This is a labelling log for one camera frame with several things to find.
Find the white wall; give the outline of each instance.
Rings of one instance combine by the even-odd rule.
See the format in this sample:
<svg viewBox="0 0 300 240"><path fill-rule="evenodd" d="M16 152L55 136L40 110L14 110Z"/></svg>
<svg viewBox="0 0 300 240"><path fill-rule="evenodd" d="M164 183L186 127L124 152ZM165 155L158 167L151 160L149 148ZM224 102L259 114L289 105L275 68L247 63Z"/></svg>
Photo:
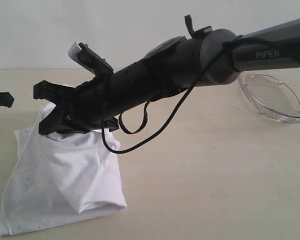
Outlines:
<svg viewBox="0 0 300 240"><path fill-rule="evenodd" d="M83 41L114 68L161 42L212 25L247 34L300 17L300 0L0 0L0 69L79 68Z"/></svg>

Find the white towel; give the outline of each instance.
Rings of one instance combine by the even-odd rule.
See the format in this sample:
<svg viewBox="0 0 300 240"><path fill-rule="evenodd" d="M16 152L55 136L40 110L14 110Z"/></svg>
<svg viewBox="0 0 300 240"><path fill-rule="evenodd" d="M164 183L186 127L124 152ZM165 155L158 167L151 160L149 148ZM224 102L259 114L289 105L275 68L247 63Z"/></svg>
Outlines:
<svg viewBox="0 0 300 240"><path fill-rule="evenodd" d="M45 106L32 128L15 132L18 162L2 197L0 236L111 215L127 206L117 155L104 147L99 131L38 134L54 106ZM109 131L106 139L119 149Z"/></svg>

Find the mesh basket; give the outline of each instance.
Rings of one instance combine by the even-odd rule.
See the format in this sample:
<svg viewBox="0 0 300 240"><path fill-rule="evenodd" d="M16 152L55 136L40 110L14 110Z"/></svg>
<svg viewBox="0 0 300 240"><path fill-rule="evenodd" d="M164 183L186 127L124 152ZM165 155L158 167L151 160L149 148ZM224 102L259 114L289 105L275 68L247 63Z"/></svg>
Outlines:
<svg viewBox="0 0 300 240"><path fill-rule="evenodd" d="M245 71L238 81L261 114L282 123L300 123L300 68Z"/></svg>

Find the wire mesh bowl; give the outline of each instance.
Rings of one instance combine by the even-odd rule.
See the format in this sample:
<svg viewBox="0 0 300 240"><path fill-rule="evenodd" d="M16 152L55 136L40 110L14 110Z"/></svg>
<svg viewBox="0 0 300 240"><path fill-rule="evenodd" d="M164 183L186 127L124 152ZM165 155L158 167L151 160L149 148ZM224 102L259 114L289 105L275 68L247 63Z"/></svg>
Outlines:
<svg viewBox="0 0 300 240"><path fill-rule="evenodd" d="M238 81L261 114L281 123L300 123L300 68L245 71Z"/></svg>

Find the beige table surface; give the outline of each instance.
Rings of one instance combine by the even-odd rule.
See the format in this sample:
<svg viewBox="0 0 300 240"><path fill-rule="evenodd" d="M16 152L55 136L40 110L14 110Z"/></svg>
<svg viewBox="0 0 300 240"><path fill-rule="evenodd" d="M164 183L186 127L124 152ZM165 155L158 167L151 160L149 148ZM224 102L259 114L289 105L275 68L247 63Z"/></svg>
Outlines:
<svg viewBox="0 0 300 240"><path fill-rule="evenodd" d="M30 127L43 100L41 80L78 85L83 69L0 70L0 202L17 162L14 130ZM180 96L149 106L138 135L115 132L122 147L162 125ZM124 115L136 128L142 108ZM119 156L128 207L112 216L9 237L15 240L300 240L300 124L256 113L237 82L193 91L169 127L144 147Z"/></svg>

